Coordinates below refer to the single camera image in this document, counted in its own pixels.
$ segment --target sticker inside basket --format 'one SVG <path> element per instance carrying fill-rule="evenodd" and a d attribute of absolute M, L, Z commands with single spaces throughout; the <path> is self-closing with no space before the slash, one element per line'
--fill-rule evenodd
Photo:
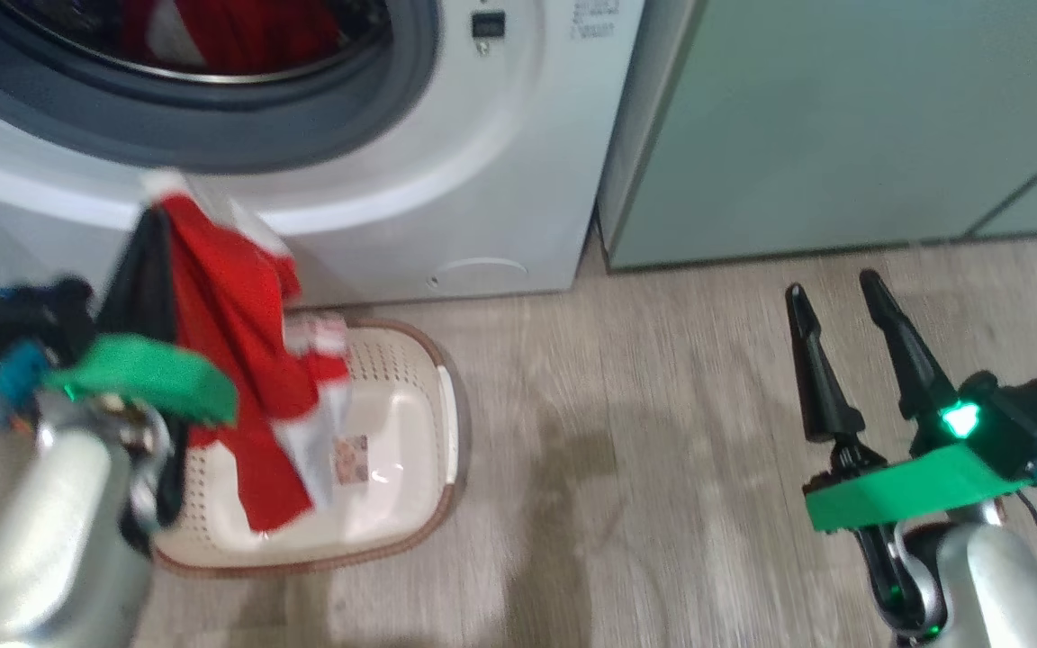
<path fill-rule="evenodd" d="M 370 479 L 366 434 L 334 440 L 334 479 L 340 485 L 366 483 Z"/>

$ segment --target printed label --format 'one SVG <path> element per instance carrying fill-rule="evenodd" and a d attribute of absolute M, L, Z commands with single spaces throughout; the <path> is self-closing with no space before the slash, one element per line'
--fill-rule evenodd
<path fill-rule="evenodd" d="M 570 37 L 590 40 L 614 36 L 614 18 L 618 17 L 621 0 L 576 0 L 576 17 L 570 25 Z"/>

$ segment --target wooden floor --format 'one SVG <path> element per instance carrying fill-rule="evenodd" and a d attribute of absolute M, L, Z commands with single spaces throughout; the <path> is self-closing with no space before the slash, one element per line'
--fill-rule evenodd
<path fill-rule="evenodd" d="M 955 381 L 1037 376 L 1037 240 L 622 276 L 592 250 L 567 294 L 366 309 L 457 370 L 473 450 L 452 517 L 334 573 L 157 574 L 137 645 L 885 647 L 856 543 L 803 507 L 828 450 L 803 442 L 783 307 L 803 283 L 868 443 L 902 459 L 863 267 Z"/>

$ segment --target green bracket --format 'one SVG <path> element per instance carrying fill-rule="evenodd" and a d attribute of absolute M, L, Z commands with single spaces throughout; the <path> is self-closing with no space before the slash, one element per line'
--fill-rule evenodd
<path fill-rule="evenodd" d="M 85 358 L 45 384 L 71 398 L 118 394 L 201 423 L 234 423 L 239 414 L 234 383 L 208 360 L 141 336 L 99 336 Z"/>
<path fill-rule="evenodd" d="M 809 492 L 807 512 L 815 530 L 836 532 L 971 506 L 1028 485 L 1004 480 L 965 444 L 955 444 Z"/>

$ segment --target red and white cloth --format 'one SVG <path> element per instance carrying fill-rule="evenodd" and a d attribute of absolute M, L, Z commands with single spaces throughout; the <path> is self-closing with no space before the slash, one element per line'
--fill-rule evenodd
<path fill-rule="evenodd" d="M 170 217 L 177 344 L 209 358 L 239 387 L 235 426 L 193 426 L 191 447 L 222 443 L 235 456 L 239 498 L 255 532 L 330 506 L 334 440 L 351 402 L 345 325 L 285 318 L 300 294 L 283 242 L 254 215 L 199 206 L 180 174 L 147 174 Z"/>
<path fill-rule="evenodd" d="M 323 0 L 127 0 L 122 49 L 219 74 L 257 74 L 338 52 L 338 21 Z"/>

